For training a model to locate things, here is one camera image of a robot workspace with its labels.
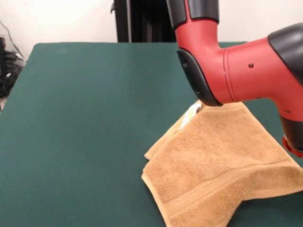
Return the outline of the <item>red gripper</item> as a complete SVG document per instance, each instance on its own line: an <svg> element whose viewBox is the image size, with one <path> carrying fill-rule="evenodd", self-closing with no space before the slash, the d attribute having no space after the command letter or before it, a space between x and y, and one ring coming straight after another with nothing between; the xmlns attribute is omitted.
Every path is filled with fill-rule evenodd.
<svg viewBox="0 0 303 227"><path fill-rule="evenodd" d="M295 155L295 156L297 156L297 157L299 157L299 158L302 158L302 157L303 157L303 152L302 152L302 151L298 151L298 150L292 148L292 147L289 145L286 136L283 136L283 137L282 137L282 144L283 144L284 148L285 148L288 152L292 153L293 155Z"/></svg>

